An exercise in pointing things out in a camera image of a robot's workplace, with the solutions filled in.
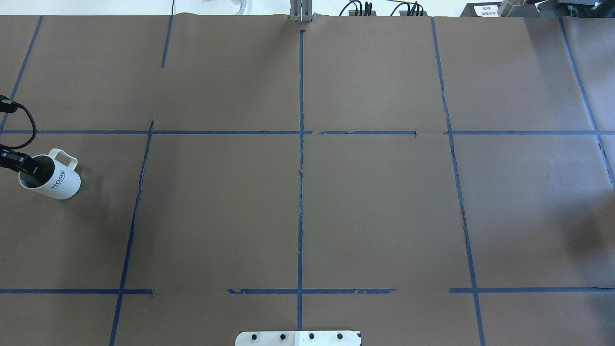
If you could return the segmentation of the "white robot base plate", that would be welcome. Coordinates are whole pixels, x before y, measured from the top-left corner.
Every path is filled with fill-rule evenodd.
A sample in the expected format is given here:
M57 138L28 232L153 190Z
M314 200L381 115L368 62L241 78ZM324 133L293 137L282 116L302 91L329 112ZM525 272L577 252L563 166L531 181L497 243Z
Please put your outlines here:
M235 346L361 346L362 336L351 330L241 332Z

